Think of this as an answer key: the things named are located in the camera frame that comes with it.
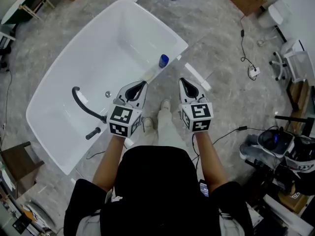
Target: white bathtub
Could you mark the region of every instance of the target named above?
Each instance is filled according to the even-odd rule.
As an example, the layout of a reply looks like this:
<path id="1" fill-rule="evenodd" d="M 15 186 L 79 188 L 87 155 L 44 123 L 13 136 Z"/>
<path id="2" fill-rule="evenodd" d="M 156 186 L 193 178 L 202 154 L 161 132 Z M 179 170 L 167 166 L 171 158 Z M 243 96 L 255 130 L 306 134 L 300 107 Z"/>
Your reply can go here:
<path id="1" fill-rule="evenodd" d="M 80 87 L 86 106 L 105 115 L 121 87 L 143 78 L 150 82 L 161 71 L 162 54 L 170 63 L 187 47 L 138 4 L 116 1 L 69 42 L 47 71 L 26 111 L 32 131 L 68 175 L 107 128 L 76 104 L 71 89 Z M 86 140 L 96 127 L 101 133 Z"/>

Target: floor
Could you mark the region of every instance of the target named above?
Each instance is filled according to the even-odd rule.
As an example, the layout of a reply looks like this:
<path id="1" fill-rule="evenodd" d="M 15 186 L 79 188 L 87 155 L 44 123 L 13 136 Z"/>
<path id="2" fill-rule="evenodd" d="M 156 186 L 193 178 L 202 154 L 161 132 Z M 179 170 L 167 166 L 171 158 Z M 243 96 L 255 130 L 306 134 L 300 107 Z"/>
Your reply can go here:
<path id="1" fill-rule="evenodd" d="M 62 49 L 93 17 L 116 0 L 51 1 L 56 9 L 45 6 L 39 12 L 44 23 L 30 20 L 17 29 L 17 41 L 13 43 L 12 54 L 8 57 L 13 81 L 8 93 L 6 137 L 2 149 L 31 141 L 33 151 L 45 165 L 38 173 L 37 184 L 21 196 L 19 202 L 29 199 L 37 201 L 53 218 L 56 223 L 54 230 L 57 230 L 63 226 L 74 181 L 82 177 L 91 180 L 102 155 L 90 160 L 83 157 L 70 175 L 64 175 L 28 126 L 26 108 L 39 82 Z M 156 120 L 161 100 L 169 98 L 173 122 L 186 141 L 192 158 L 191 134 L 178 115 L 178 79 L 186 77 L 198 82 L 186 69 L 186 63 L 211 86 L 207 96 L 215 114 L 209 130 L 212 141 L 238 126 L 268 128 L 275 124 L 276 112 L 279 115 L 290 114 L 291 106 L 285 92 L 287 82 L 276 82 L 276 71 L 268 64 L 282 41 L 278 38 L 258 47 L 257 40 L 270 30 L 261 29 L 255 15 L 242 20 L 247 57 L 261 70 L 257 80 L 252 81 L 247 76 L 249 64 L 240 61 L 240 18 L 243 14 L 230 0 L 139 0 L 138 3 L 189 44 L 182 58 L 170 64 L 149 85 L 145 113 Z M 8 73 L 0 74 L 1 123 L 5 119 L 5 95 L 9 81 Z M 244 183 L 252 173 L 253 168 L 239 158 L 238 146 L 247 134 L 257 132 L 234 132 L 216 143 L 215 148 L 230 180 Z M 106 150 L 108 140 L 108 135 L 104 134 L 87 154 L 90 156 Z M 199 178 L 203 177 L 200 167 L 197 173 Z"/>

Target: bathtub drain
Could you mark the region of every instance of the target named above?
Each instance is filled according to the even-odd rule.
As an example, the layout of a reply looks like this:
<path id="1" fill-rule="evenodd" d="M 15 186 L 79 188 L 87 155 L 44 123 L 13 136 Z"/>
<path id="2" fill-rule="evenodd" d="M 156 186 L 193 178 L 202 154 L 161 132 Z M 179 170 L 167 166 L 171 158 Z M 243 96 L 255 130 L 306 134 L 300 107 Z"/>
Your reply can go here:
<path id="1" fill-rule="evenodd" d="M 112 93 L 111 93 L 110 91 L 107 91 L 107 92 L 105 93 L 105 96 L 106 96 L 107 98 L 109 98 L 110 96 L 112 96 Z"/>

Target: white shoe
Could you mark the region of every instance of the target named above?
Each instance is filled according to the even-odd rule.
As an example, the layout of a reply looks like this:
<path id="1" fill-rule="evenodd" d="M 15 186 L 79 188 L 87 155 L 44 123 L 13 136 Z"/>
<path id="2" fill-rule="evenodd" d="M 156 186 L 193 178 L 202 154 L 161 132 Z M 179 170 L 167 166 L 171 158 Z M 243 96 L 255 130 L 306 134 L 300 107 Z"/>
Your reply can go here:
<path id="1" fill-rule="evenodd" d="M 143 120 L 144 132 L 148 133 L 153 130 L 153 121 L 150 117 L 146 117 Z"/>
<path id="2" fill-rule="evenodd" d="M 171 111 L 171 102 L 168 99 L 165 99 L 161 102 L 161 110 L 165 108 L 168 111 Z"/>

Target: black handle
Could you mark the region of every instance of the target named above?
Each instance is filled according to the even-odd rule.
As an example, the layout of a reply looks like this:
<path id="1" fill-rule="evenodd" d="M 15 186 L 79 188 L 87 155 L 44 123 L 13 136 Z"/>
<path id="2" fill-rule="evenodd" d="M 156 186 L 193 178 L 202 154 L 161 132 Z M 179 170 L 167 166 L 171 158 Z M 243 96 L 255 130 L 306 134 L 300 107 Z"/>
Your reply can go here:
<path id="1" fill-rule="evenodd" d="M 95 128 L 95 130 L 93 130 L 90 134 L 86 135 L 85 138 L 86 138 L 87 140 L 89 140 L 89 139 L 91 139 L 94 135 L 96 135 L 96 134 L 98 134 L 98 133 L 100 133 L 100 128 L 99 128 L 99 127 Z"/>
<path id="2" fill-rule="evenodd" d="M 79 87 L 73 87 L 72 89 L 72 96 L 75 100 L 75 102 L 79 105 L 80 108 L 82 108 L 83 111 L 85 111 L 86 113 L 88 113 L 89 115 L 91 116 L 94 116 L 98 119 L 100 119 L 102 122 L 106 123 L 106 119 L 107 119 L 107 116 L 101 116 L 97 113 L 95 113 L 94 111 L 88 109 L 79 99 L 78 95 L 77 95 L 77 91 L 79 91 L 80 88 Z"/>

